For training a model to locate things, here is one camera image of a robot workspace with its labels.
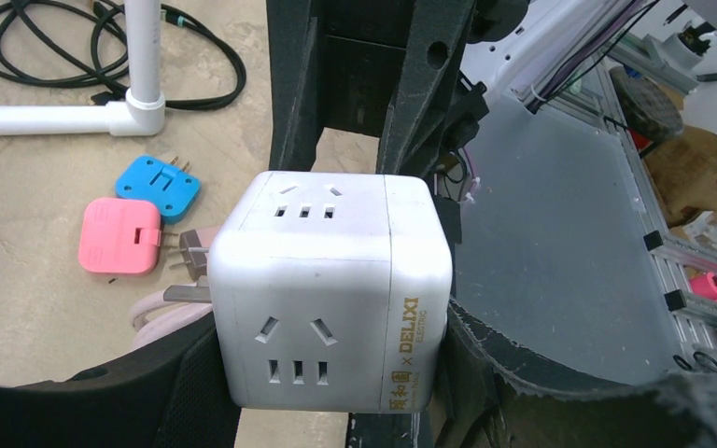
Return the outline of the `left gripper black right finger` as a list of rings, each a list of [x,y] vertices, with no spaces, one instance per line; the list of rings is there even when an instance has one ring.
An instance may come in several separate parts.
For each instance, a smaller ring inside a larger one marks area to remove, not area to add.
[[[439,447],[717,447],[717,373],[620,385],[518,345],[451,302]]]

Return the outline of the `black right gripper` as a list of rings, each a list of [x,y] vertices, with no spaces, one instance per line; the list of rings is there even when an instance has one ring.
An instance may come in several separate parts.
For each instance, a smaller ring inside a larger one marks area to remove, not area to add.
[[[269,169],[310,172],[325,125],[377,138],[376,172],[387,175],[431,173],[477,134],[486,88],[460,63],[486,39],[488,2],[277,0],[266,9]]]

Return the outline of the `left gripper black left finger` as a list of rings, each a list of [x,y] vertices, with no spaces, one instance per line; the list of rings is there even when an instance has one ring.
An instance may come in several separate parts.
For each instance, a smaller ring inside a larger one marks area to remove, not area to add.
[[[232,447],[214,317],[63,382],[0,386],[0,447]]]

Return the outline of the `pink round socket with cord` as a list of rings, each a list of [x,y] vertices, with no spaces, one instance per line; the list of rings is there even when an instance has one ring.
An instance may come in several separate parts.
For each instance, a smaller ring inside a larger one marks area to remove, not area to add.
[[[128,318],[135,332],[131,350],[156,342],[211,312],[208,286],[171,285],[154,292],[137,301],[129,310]]]

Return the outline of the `pink plug adapter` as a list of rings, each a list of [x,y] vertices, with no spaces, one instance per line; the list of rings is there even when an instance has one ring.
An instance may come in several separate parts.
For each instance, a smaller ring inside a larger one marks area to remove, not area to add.
[[[77,260],[89,273],[145,275],[155,269],[171,234],[153,203],[98,198],[84,211]]]

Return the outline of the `white cube power socket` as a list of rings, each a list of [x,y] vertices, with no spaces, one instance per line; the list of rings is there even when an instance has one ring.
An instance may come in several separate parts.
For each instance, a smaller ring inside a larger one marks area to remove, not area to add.
[[[452,278],[423,180],[257,175],[208,255],[232,400],[268,410],[425,410]]]

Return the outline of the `blue plug adapter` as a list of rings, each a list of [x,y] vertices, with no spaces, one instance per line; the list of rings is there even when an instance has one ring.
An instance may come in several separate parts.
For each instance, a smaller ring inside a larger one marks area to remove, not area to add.
[[[136,158],[117,178],[115,192],[121,199],[154,204],[164,224],[184,219],[201,191],[201,181],[176,166],[149,155]]]

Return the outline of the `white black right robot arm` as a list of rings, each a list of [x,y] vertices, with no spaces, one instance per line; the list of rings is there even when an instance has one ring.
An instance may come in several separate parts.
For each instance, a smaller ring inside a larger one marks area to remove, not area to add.
[[[327,129],[379,141],[379,174],[423,177],[517,80],[563,79],[625,1],[270,1],[269,166],[308,171]]]

